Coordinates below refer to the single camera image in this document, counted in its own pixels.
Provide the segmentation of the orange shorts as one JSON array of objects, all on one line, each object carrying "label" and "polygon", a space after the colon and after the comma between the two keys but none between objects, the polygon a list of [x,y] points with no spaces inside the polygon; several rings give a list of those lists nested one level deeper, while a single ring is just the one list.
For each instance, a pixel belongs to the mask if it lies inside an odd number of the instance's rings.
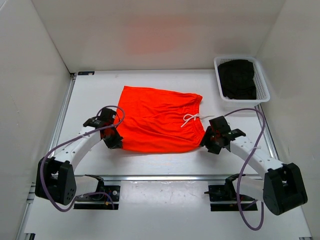
[{"label": "orange shorts", "polygon": [[196,93],[124,86],[117,114],[123,150],[143,154],[185,153],[205,134],[198,116],[203,100]]}]

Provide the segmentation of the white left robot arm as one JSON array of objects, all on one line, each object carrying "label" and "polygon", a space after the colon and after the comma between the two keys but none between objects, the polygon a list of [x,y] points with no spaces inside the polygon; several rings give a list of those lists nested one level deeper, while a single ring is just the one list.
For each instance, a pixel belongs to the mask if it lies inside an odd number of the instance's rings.
[{"label": "white left robot arm", "polygon": [[99,142],[104,141],[109,149],[122,148],[123,137],[116,124],[89,119],[75,138],[50,150],[37,166],[35,195],[47,199],[60,212],[69,211],[79,198],[100,200],[105,198],[113,203],[105,192],[103,179],[97,175],[75,176],[75,169],[87,153]]}]

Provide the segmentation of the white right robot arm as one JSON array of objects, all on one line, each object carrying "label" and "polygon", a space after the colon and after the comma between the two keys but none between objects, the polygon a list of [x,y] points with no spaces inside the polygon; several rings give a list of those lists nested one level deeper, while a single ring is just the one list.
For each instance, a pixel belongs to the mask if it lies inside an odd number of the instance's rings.
[{"label": "white right robot arm", "polygon": [[216,155],[227,149],[247,161],[261,178],[257,180],[239,173],[229,176],[221,192],[224,197],[230,200],[236,200],[241,195],[251,197],[263,202],[277,216],[307,203],[300,168],[294,163],[285,164],[256,148],[240,129],[226,127],[214,130],[209,126],[200,145]]}]

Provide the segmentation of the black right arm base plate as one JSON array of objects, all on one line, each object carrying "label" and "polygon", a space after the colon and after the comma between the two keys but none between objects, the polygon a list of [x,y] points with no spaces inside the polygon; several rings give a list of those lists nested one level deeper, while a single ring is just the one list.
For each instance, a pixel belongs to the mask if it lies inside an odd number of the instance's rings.
[{"label": "black right arm base plate", "polygon": [[[209,196],[211,212],[238,212],[239,207],[236,198],[236,189],[233,186],[239,174],[234,174],[225,179],[224,184],[212,184],[204,192]],[[243,211],[254,212],[258,210],[255,200],[247,195],[239,195],[240,205]]]}]

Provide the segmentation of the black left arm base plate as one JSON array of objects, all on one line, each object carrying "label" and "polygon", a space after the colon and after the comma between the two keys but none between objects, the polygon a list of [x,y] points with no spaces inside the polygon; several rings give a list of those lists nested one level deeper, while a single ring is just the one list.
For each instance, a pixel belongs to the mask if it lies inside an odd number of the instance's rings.
[{"label": "black left arm base plate", "polygon": [[100,176],[86,174],[76,178],[75,210],[118,210],[121,186],[106,183]]}]

